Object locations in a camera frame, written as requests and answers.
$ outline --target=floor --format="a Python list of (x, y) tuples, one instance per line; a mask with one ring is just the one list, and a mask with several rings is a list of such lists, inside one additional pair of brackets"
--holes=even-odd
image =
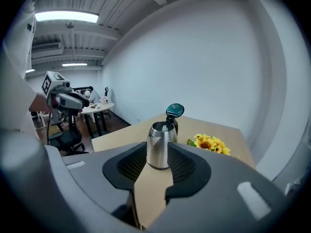
[[(114, 131), (128, 127), (127, 124), (122, 122), (115, 115), (113, 115), (112, 113), (110, 113), (110, 115), (111, 115), (111, 118), (109, 118), (108, 116), (104, 116), (106, 127), (107, 127), (108, 131), (114, 132)], [(95, 123), (93, 123), (91, 117), (89, 117), (88, 121), (90, 123), (92, 131), (93, 132), (96, 131), (96, 125), (95, 125)], [(99, 119), (99, 122), (100, 122), (101, 128), (103, 129), (103, 125), (102, 125), (102, 122), (100, 119)], [(84, 144), (84, 146), (86, 148), (86, 152), (94, 152), (92, 142), (91, 142), (91, 137), (89, 136), (89, 133), (88, 133), (87, 127), (86, 127), (86, 123), (84, 122), (84, 116), (77, 117), (76, 124), (77, 124), (79, 131), (81, 132), (82, 143)], [(35, 121), (35, 127), (36, 128), (43, 127), (42, 122), (40, 123), (38, 121)], [(64, 130), (67, 130), (67, 129), (69, 129), (68, 125), (64, 127)], [(37, 134), (38, 134), (41, 142), (43, 144), (47, 144), (47, 137), (46, 137), (47, 127), (38, 129), (36, 131), (37, 131)], [(52, 135), (52, 134), (57, 133), (59, 131), (60, 130), (58, 129), (57, 126), (51, 126), (49, 129), (49, 135)]]

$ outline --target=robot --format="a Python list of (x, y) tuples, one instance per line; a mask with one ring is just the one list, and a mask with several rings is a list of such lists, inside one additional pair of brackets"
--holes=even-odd
[[(54, 120), (87, 105), (59, 73), (48, 72), (42, 89)], [(0, 131), (0, 144), (0, 171), (41, 230), (139, 232), (134, 183), (146, 164), (146, 142), (65, 157), (16, 131)], [(168, 156), (173, 186), (146, 232), (265, 232), (286, 204), (270, 181), (233, 157), (175, 143), (168, 143)]]

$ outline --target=ceiling light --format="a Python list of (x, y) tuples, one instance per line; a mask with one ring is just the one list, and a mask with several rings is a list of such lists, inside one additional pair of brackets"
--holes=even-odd
[(77, 21), (89, 21), (96, 22), (98, 15), (77, 11), (46, 11), (35, 13), (37, 21), (47, 20), (77, 20)]
[(27, 70), (26, 73), (33, 72), (33, 71), (35, 71), (35, 69)]
[(63, 67), (73, 67), (73, 66), (87, 66), (87, 63), (63, 64)]

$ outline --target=office chair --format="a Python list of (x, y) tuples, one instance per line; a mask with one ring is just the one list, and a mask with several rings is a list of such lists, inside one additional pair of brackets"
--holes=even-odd
[[(108, 86), (105, 88), (105, 97), (108, 97), (108, 91), (109, 91), (109, 89), (108, 89)], [(104, 112), (104, 115), (107, 115), (107, 116), (109, 116), (109, 118), (111, 118), (111, 115), (110, 115), (110, 113), (109, 112)]]
[(76, 126), (75, 118), (73, 116), (68, 116), (69, 130), (64, 130), (61, 126), (64, 119), (65, 117), (59, 122), (51, 124), (51, 126), (57, 125), (61, 132), (49, 136), (48, 145), (56, 147), (59, 151), (63, 150), (67, 152), (66, 155), (87, 153), (85, 152), (84, 144), (81, 143), (82, 135)]

